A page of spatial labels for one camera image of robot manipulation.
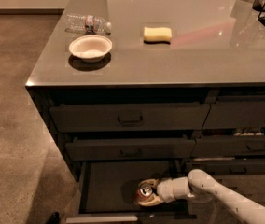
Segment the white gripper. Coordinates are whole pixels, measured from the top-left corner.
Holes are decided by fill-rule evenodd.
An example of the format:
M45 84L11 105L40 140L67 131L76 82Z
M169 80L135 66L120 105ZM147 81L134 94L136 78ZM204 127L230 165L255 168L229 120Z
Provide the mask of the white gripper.
M140 196L137 203L144 207L156 206L161 203L170 203L191 196L191 190L186 177L175 179L146 179L139 183L140 189L157 189L157 195L148 197Z

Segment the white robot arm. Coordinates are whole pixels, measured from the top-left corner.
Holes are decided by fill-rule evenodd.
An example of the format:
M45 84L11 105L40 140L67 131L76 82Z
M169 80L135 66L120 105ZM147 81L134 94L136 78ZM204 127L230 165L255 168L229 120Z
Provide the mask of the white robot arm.
M215 198L243 224L265 224L265 207L229 189L200 169L187 177L147 179L139 183L135 201L151 207L177 200L206 202Z

